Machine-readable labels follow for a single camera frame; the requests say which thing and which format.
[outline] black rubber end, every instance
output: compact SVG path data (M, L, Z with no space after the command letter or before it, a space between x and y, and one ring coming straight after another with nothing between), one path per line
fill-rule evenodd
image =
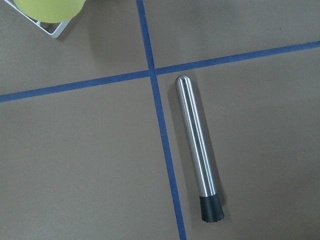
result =
M218 195L200 196L201 217L207 223L217 222L225 217Z

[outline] brown surface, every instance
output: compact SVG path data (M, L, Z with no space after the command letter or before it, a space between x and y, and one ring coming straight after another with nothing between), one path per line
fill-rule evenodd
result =
M57 39L0 12L0 95L148 68L135 1L88 0Z
M1 240L179 238L148 78L0 112Z
M189 240L320 238L319 63L313 49L158 76ZM182 74L203 104L225 213L218 223L201 221L174 87Z
M146 0L157 68L320 39L319 0Z

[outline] blue tape line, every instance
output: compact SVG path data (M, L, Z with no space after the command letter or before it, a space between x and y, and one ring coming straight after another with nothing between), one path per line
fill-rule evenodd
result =
M131 72L131 73L115 75L115 76L107 76L107 77L102 77L97 79L86 80L86 81L78 81L78 82L62 84L58 86L49 86L49 87L33 89L28 91L15 92L10 94L0 95L0 103L18 100L18 99L32 98L32 97L41 96L41 95L60 93L60 92L70 91L75 89L83 89L83 88L88 88L88 87L93 87L98 85L111 84L111 83L122 82L127 80L140 79L145 77L149 77L148 70Z
M186 230L185 230L184 219L183 219L181 205L180 205L180 199L179 199L179 193L178 193L178 187L177 187L177 182L176 182L174 165L172 162L172 156L171 156L169 139L168 139L168 134L167 134L167 127L166 127L166 121L165 121L165 116L164 116L164 110L163 110L162 102L161 102L158 79L157 79L157 75L155 72L154 56L153 56L152 48L151 48L151 42L150 42L150 36L149 36L149 31L148 31L148 25L147 25L147 19L146 19L146 13L145 13L143 0L136 0L136 5L138 8L138 13L139 13L145 55L146 55L146 60L148 63L148 68L149 68L154 105L155 105L156 115L157 115L157 119L158 119L159 129L160 129L160 135L161 135L161 141L162 141L162 148L163 148L163 152L164 152L166 170L167 170L168 177L169 177L169 184L170 184L170 190L171 190L171 195L172 195L176 223L177 223L180 239L186 240L187 239Z
M169 73L209 67L209 66L214 66L219 64L226 64L226 63L238 62L243 60L261 58L261 57L266 57L271 55L285 54L285 53L296 52L296 51L307 50L307 49L314 49L319 47L320 47L320 41L314 41L314 42L308 42L305 44L284 46L284 47L266 49L261 51L242 53L242 54L237 54L232 56L224 56L224 57L212 58L208 60L194 61L194 62L183 63L183 64L178 64L173 66L160 67L155 69L155 73L157 75L169 74Z

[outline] yellow bowl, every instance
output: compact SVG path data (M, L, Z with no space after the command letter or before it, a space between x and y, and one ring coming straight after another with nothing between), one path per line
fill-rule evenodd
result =
M72 19L86 0L13 0L30 18L44 23L61 23Z

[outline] stainless steel muddler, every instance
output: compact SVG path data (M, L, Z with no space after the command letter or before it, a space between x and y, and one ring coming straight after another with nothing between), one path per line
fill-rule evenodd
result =
M225 214L212 176L192 81L188 76L179 76L175 81L175 87L200 195L201 217L205 222L217 222L223 219Z

